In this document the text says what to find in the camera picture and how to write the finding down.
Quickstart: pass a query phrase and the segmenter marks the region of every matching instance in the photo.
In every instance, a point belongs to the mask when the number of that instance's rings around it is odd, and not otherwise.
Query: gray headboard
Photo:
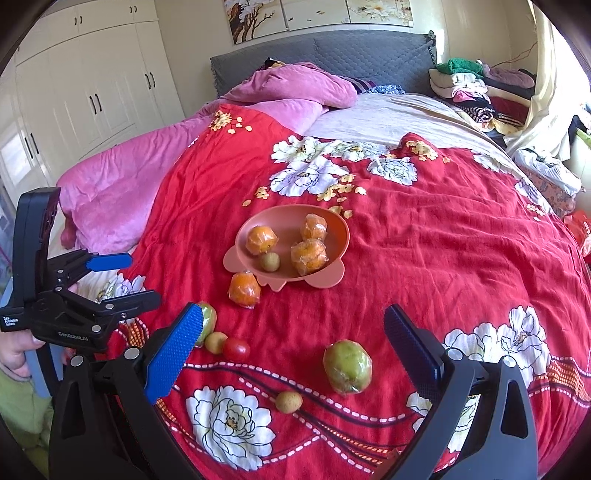
[[[249,78],[269,57],[286,63],[310,61],[336,75],[433,95],[427,73],[436,58],[433,32],[335,30],[293,35],[213,57],[218,96]]]

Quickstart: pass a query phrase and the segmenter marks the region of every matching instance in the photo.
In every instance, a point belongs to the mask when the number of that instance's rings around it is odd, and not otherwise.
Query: white wardrobe
[[[184,119],[154,0],[42,17],[0,78],[0,177],[15,203],[80,160]]]

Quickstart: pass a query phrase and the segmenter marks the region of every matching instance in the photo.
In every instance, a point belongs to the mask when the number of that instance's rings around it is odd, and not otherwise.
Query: pink blanket
[[[355,100],[351,83],[311,63],[255,72],[191,118],[133,138],[64,173],[57,182],[66,217],[61,244],[101,254],[136,245],[164,176],[207,128],[219,105],[256,109],[303,134],[328,107],[348,108]]]

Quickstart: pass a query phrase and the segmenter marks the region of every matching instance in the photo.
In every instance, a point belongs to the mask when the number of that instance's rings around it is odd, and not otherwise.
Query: curtain
[[[570,158],[569,125],[589,101],[589,79],[564,37],[532,5],[538,34],[538,77],[525,128],[505,137],[507,154],[531,148],[560,160]]]

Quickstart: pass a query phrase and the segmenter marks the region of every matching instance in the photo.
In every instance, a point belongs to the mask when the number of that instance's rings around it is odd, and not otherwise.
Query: framed picture
[[[225,0],[234,43],[287,30],[280,0]]]
[[[350,23],[346,0],[281,0],[289,30]]]
[[[351,23],[413,26],[410,0],[347,0]]]

